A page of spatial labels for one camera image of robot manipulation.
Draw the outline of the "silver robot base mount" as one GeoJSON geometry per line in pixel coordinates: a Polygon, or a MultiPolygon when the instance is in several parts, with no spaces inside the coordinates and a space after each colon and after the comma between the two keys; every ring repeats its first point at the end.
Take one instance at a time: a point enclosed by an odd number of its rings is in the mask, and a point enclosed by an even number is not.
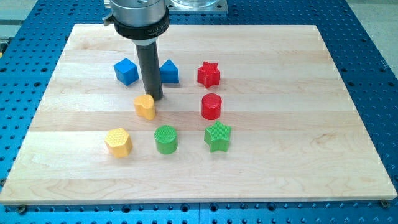
{"type": "Polygon", "coordinates": [[[227,15],[227,0],[165,0],[171,15],[227,15]]]}

